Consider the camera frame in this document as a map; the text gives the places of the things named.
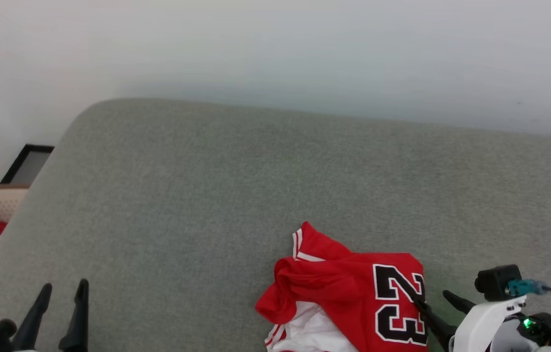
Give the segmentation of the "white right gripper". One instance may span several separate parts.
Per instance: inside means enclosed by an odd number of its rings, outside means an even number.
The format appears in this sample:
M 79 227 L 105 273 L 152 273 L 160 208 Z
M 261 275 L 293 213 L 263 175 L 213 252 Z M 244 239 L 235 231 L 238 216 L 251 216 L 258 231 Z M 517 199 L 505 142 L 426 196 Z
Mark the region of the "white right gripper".
M 451 350 L 452 338 L 455 352 L 528 351 L 527 339 L 517 330 L 520 323 L 505 322 L 506 318 L 521 312 L 526 296 L 476 305 L 450 290 L 443 290 L 442 294 L 454 309 L 466 315 L 458 328 L 434 314 L 432 308 L 422 299 L 415 298 L 414 305 L 418 308 L 425 327 L 434 334 L 444 351 Z

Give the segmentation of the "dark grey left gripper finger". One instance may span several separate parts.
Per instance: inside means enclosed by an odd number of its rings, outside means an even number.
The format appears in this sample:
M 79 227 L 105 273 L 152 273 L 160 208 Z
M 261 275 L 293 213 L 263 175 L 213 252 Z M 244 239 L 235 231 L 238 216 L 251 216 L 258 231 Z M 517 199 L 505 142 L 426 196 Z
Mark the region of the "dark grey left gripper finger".
M 12 339 L 14 352 L 35 350 L 43 315 L 46 313 L 50 303 L 52 289 L 51 283 L 43 285 L 35 302 L 30 310 L 28 310 L 27 315 Z
M 59 341 L 62 352 L 88 351 L 89 283 L 81 279 L 74 296 L 74 311 L 65 336 Z

